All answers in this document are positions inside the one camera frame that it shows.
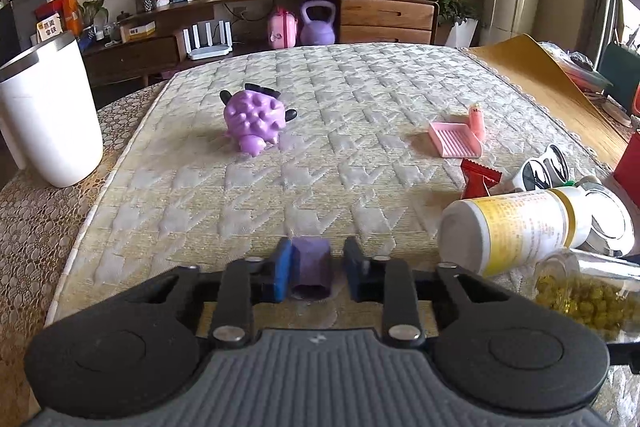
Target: wooden cabinet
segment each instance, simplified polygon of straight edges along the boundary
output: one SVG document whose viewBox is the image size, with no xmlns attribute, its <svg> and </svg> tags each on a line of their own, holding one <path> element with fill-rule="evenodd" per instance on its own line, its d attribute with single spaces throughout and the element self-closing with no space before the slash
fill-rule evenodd
<svg viewBox="0 0 640 427">
<path fill-rule="evenodd" d="M 340 0 L 341 44 L 356 42 L 433 43 L 433 4 L 395 0 Z"/>
<path fill-rule="evenodd" d="M 340 24 L 431 31 L 433 6 L 388 0 L 341 0 Z"/>
<path fill-rule="evenodd" d="M 99 52 L 85 54 L 84 66 L 92 86 L 101 86 L 150 73 L 175 68 L 186 54 L 176 37 L 146 39 L 118 44 Z"/>
<path fill-rule="evenodd" d="M 249 38 L 244 44 L 234 44 L 229 55 L 193 61 L 186 57 L 182 30 L 214 16 L 214 6 L 220 3 L 265 0 L 195 0 L 169 4 L 152 12 L 127 19 L 128 26 L 154 22 L 155 34 L 143 41 L 118 44 L 109 48 L 96 46 L 82 53 L 91 86 L 115 84 L 128 78 L 148 76 L 162 71 L 192 68 L 213 60 L 246 55 L 269 49 L 264 31 L 260 39 Z M 271 0 L 302 3 L 305 0 Z M 438 5 L 429 0 L 329 0 L 338 8 L 335 30 L 340 43 L 410 42 L 433 44 L 438 18 Z"/>
<path fill-rule="evenodd" d="M 356 44 L 359 42 L 431 44 L 431 32 L 382 26 L 340 26 L 340 44 Z"/>
</svg>

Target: quilted mattress cover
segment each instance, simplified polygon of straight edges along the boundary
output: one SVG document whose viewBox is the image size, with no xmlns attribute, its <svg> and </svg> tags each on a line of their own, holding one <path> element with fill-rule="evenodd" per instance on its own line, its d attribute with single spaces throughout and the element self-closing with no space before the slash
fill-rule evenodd
<svg viewBox="0 0 640 427">
<path fill-rule="evenodd" d="M 299 115 L 276 146 L 255 158 L 225 136 L 219 97 L 246 82 L 281 91 Z M 433 267 L 440 214 L 460 197 L 464 179 L 460 160 L 437 156 L 426 130 L 431 121 L 466 114 L 475 102 L 487 127 L 480 161 L 504 178 L 550 142 L 562 148 L 575 178 L 608 174 L 561 121 L 464 50 L 303 47 L 175 75 L 79 233 L 47 321 L 174 266 L 216 271 L 248 253 L 268 255 L 283 235 L 322 235 L 339 255 L 355 234 L 368 254 Z M 518 277 L 504 282 L 517 289 Z M 258 328 L 380 321 L 379 306 L 352 303 L 339 277 L 329 299 L 259 305 L 255 312 Z M 434 333 L 427 306 L 423 312 Z M 636 416 L 639 388 L 628 369 L 612 369 L 598 408 L 605 415 L 626 411 L 620 419 L 626 425 Z"/>
</svg>

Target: pink toy suitcase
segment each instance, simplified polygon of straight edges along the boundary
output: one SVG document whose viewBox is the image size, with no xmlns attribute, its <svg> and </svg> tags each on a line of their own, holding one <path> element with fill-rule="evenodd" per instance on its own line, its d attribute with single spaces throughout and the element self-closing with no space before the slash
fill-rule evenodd
<svg viewBox="0 0 640 427">
<path fill-rule="evenodd" d="M 298 20 L 293 13 L 278 8 L 269 18 L 267 32 L 272 49 L 292 48 L 296 45 Z"/>
</svg>

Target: purple toy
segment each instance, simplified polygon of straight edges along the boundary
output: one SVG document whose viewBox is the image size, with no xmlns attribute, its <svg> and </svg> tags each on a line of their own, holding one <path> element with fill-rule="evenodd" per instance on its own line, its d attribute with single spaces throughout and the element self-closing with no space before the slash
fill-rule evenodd
<svg viewBox="0 0 640 427">
<path fill-rule="evenodd" d="M 306 11 L 312 6 L 324 6 L 331 10 L 328 21 L 313 21 Z M 300 7 L 300 15 L 305 27 L 300 32 L 300 43 L 303 46 L 328 46 L 335 43 L 334 21 L 335 5 L 329 1 L 307 1 Z"/>
<path fill-rule="evenodd" d="M 291 294 L 306 301 L 331 295 L 331 244 L 322 237 L 294 237 L 291 259 Z"/>
<path fill-rule="evenodd" d="M 275 145 L 286 122 L 298 116 L 295 109 L 285 111 L 279 97 L 280 92 L 255 84 L 244 84 L 244 90 L 233 96 L 227 90 L 220 92 L 228 134 L 238 140 L 242 152 L 255 157 L 267 143 Z"/>
</svg>

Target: metal screw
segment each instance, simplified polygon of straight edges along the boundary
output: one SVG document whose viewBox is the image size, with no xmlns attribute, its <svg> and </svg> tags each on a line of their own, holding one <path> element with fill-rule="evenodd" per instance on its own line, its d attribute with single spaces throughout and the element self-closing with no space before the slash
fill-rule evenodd
<svg viewBox="0 0 640 427">
<path fill-rule="evenodd" d="M 420 337 L 420 330 L 409 324 L 398 324 L 389 328 L 389 336 L 396 341 L 415 341 Z"/>
<path fill-rule="evenodd" d="M 239 342 L 244 337 L 244 330 L 237 326 L 219 326 L 213 330 L 213 336 L 220 342 Z"/>
</svg>

